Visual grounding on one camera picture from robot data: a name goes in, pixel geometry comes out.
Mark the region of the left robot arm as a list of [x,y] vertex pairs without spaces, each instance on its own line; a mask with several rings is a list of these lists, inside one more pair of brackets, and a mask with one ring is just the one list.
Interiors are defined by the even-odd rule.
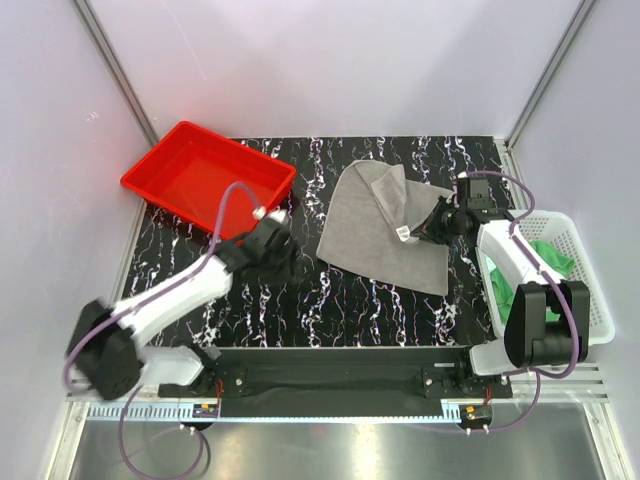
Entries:
[[101,399],[118,400],[142,385],[170,385],[204,396],[215,390],[217,361],[195,345],[151,347],[149,341],[191,311],[226,296],[240,280],[285,283],[295,273],[298,244],[288,227],[267,218],[222,241],[191,266],[113,306],[96,299],[81,310],[67,348]]

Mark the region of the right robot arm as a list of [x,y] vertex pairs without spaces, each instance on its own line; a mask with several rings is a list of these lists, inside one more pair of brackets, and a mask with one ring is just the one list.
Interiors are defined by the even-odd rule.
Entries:
[[486,389],[490,376],[531,371],[552,379],[568,377],[588,354],[590,291],[582,281],[558,274],[521,234],[519,224],[535,208],[513,215],[490,195],[491,171],[458,175],[454,194],[438,198],[413,236],[437,245],[457,237],[474,241],[513,292],[503,336],[469,350],[469,362],[454,371],[466,396]]

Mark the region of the grey towel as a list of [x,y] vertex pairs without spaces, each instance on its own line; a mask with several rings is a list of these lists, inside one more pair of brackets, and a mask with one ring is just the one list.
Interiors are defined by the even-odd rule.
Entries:
[[449,291],[449,247],[414,230],[452,191],[406,178],[405,168],[356,160],[335,186],[318,259],[345,271],[429,295]]

